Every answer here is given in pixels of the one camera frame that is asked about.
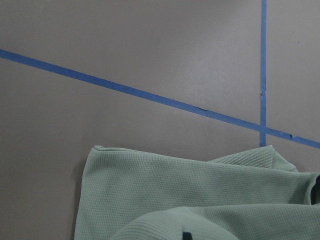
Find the tape strip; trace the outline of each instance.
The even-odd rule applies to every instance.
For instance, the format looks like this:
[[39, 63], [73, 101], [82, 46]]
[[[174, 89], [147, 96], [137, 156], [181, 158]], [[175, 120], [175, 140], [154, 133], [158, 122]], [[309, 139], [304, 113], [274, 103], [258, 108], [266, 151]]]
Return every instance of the tape strip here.
[[[183, 102], [179, 102], [176, 100], [172, 100], [163, 96], [159, 96], [153, 93], [149, 93], [146, 91], [142, 91], [133, 87], [125, 86], [119, 83], [115, 83], [112, 81], [108, 81], [99, 77], [91, 76], [85, 73], [81, 73], [78, 71], [74, 71], [68, 68], [64, 68], [61, 66], [53, 65], [44, 61], [39, 61], [30, 57], [22, 56], [13, 52], [5, 51], [0, 49], [0, 58], [7, 59], [16, 63], [28, 65], [31, 67], [35, 67], [38, 69], [46, 70], [48, 72], [52, 72], [55, 74], [63, 75], [69, 78], [81, 80], [87, 83], [95, 84], [101, 87], [105, 87], [108, 89], [112, 89], [118, 92], [122, 92], [125, 94], [130, 94], [139, 98], [147, 99], [156, 103], [160, 103], [163, 105], [168, 105], [177, 109], [181, 109], [187, 112], [191, 112], [197, 115], [205, 116], [211, 119], [216, 119], [225, 123], [229, 123], [232, 125], [237, 125], [246, 129], [251, 129], [257, 132], [261, 131], [260, 125], [244, 121], [238, 118], [234, 118], [231, 116], [227, 116], [221, 113], [217, 113], [210, 110], [205, 110], [197, 106], [193, 106], [190, 104], [186, 104]], [[299, 144], [307, 145], [310, 147], [318, 148], [320, 149], [320, 142], [308, 140], [306, 138], [302, 138], [299, 136], [292, 136], [289, 133], [285, 133], [282, 131], [278, 131], [271, 128], [265, 128], [266, 134], [273, 135], [275, 137], [279, 137], [282, 139], [286, 139], [289, 141], [293, 141]]]
[[267, 0], [261, 6], [261, 68], [260, 68], [260, 147], [266, 146], [267, 127]]
[[292, 142], [296, 142], [298, 144], [303, 144], [303, 145], [307, 145], [310, 147], [314, 147], [317, 149], [320, 149], [320, 142], [317, 141], [313, 141], [313, 140], [309, 140], [300, 136], [293, 136], [292, 134], [283, 132], [283, 131], [279, 131], [279, 130], [275, 130], [272, 128], [266, 128], [266, 133], [268, 135], [272, 135], [278, 138], [282, 138], [282, 139], [286, 139]]

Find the clothing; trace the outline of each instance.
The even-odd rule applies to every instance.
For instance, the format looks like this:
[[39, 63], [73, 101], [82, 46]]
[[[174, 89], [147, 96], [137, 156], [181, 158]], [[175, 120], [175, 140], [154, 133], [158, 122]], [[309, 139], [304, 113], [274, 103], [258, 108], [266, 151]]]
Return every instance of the clothing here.
[[75, 239], [318, 240], [319, 176], [272, 146], [206, 162], [96, 145]]

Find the gray floor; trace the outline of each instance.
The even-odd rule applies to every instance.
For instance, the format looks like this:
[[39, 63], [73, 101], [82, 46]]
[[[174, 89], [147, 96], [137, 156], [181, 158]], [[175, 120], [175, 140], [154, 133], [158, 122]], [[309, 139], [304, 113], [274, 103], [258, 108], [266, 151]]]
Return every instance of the gray floor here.
[[[320, 2], [268, 1], [267, 126], [320, 142]], [[261, 2], [0, 2], [0, 49], [260, 123]], [[94, 145], [208, 161], [259, 133], [0, 58], [0, 238], [73, 238]], [[267, 144], [301, 172], [320, 149]]]

